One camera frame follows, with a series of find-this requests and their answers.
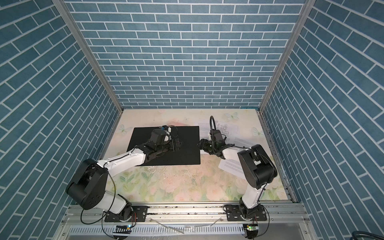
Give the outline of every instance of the brick wallpaper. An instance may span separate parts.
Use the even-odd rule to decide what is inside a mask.
[[[51,0],[0,1],[0,239],[51,238],[117,111]]]
[[[125,108],[255,108],[304,0],[66,1]]]
[[[265,109],[319,239],[384,235],[383,13],[317,0]]]

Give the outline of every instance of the floral tablecloth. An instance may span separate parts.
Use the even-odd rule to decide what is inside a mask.
[[[272,159],[257,113],[253,109],[134,109],[125,110],[105,158],[126,152],[134,127],[194,126],[208,121],[238,125],[238,134],[262,145]],[[218,168],[220,158],[201,154],[200,165],[132,167],[113,180],[116,192],[131,202],[191,202],[239,200],[247,182]],[[113,192],[112,181],[107,190]],[[280,177],[268,185],[261,200],[286,200]]]

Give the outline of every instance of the blue brick wall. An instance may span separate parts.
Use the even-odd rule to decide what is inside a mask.
[[[265,108],[321,239],[384,235],[384,3],[317,0]]]
[[[303,2],[66,1],[125,108],[258,107]]]
[[[0,6],[0,239],[43,240],[118,113],[51,0]]]

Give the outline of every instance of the black mat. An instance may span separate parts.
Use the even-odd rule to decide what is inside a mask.
[[[159,127],[135,127],[127,151],[136,145],[145,143],[151,136],[153,129]],[[166,152],[147,163],[139,166],[164,166],[164,165],[198,165],[200,164],[200,149],[198,147],[199,126],[177,127],[178,138],[183,142],[181,149],[176,152]]]

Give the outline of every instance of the robotic arm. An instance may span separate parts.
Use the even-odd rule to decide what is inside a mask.
[[[147,142],[126,153],[99,161],[83,161],[65,191],[85,210],[100,208],[116,214],[120,221],[127,221],[132,216],[132,204],[123,196],[105,190],[108,178],[149,162],[165,152],[178,151],[181,145],[182,142],[177,138],[177,128],[162,126],[152,131]]]
[[[234,144],[225,144],[220,130],[216,129],[213,116],[210,117],[210,138],[201,139],[200,149],[216,155],[222,159],[238,159],[247,179],[247,189],[240,198],[240,212],[244,219],[252,219],[259,210],[259,200],[265,187],[277,176],[277,169],[263,147],[259,144],[251,148],[237,147]]]

